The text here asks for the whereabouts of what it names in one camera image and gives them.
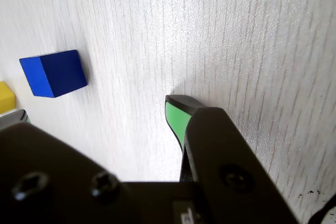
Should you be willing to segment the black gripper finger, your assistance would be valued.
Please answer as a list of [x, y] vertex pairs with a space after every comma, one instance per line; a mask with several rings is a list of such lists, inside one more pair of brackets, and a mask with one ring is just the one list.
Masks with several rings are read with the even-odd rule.
[[29, 116], [24, 109], [19, 109], [9, 114], [1, 116], [0, 127], [1, 130], [19, 122], [30, 123]]
[[209, 223], [296, 223], [278, 189], [224, 109], [165, 97], [166, 121], [198, 183]]

